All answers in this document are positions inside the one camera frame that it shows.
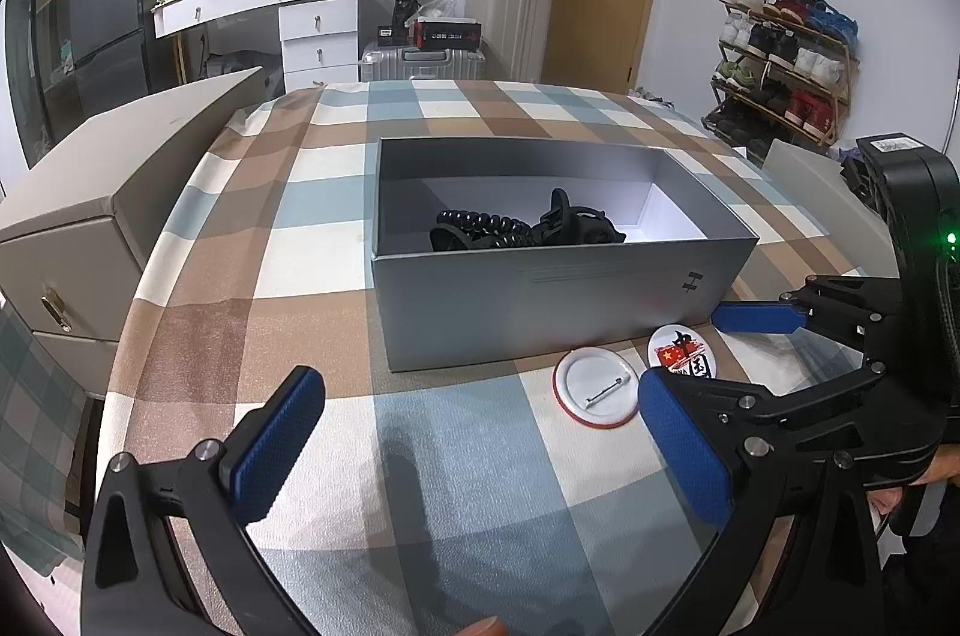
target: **checkered tablecloth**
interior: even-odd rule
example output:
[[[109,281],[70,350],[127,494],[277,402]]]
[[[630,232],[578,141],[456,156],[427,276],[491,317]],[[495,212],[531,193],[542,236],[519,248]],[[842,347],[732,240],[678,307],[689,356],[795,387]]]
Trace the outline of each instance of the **checkered tablecloth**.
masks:
[[[385,136],[661,147],[760,236],[731,297],[772,298],[852,267],[761,172],[650,102],[493,82],[296,91],[234,117],[160,235],[110,378],[100,471],[120,449],[149,462],[222,438],[294,365],[313,365],[325,413],[250,534],[322,633],[448,634],[491,614],[512,634],[642,632],[710,530],[640,418],[617,430],[569,420],[550,386],[560,355],[388,370],[370,267]],[[702,333],[721,377],[778,392],[848,368],[803,336]],[[644,340],[611,348],[642,372]],[[229,623],[212,586],[200,592]]]
[[[0,295],[0,541],[42,575],[83,557],[67,478],[85,400]]]

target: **suitcase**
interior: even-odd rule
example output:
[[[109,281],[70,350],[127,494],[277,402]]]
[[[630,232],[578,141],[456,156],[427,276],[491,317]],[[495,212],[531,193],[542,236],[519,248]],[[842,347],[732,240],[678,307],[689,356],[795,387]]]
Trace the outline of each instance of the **suitcase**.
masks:
[[[491,81],[539,83],[553,0],[467,0],[464,15],[483,26]]]
[[[360,80],[479,81],[484,78],[486,66],[487,60],[482,51],[464,51],[459,48],[421,51],[416,46],[409,45],[404,48],[378,48],[374,42],[364,49],[360,58]]]

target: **drawer knob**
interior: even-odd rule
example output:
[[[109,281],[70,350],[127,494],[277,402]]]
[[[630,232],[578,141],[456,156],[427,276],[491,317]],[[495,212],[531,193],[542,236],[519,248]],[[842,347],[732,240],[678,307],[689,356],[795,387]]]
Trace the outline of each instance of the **drawer knob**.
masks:
[[[66,313],[64,312],[64,301],[59,298],[59,295],[56,294],[54,289],[48,288],[46,294],[40,298],[40,302],[62,331],[72,331],[73,328],[70,326],[69,321],[67,321]]]

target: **beige cabinet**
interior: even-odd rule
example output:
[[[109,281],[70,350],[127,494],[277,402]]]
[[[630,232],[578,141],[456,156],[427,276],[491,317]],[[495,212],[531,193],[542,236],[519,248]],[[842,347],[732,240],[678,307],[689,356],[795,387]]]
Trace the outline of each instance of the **beige cabinet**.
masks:
[[[86,391],[107,391],[133,294],[190,174],[257,69],[101,113],[56,145],[0,203],[0,290]]]

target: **white label sticker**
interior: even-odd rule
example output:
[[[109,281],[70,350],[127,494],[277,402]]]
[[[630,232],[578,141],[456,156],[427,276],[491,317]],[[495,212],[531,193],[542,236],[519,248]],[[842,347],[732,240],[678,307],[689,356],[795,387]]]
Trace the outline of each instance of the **white label sticker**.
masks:
[[[874,140],[872,147],[878,151],[903,151],[908,148],[922,148],[923,144],[912,139],[912,137],[887,137],[885,140]]]

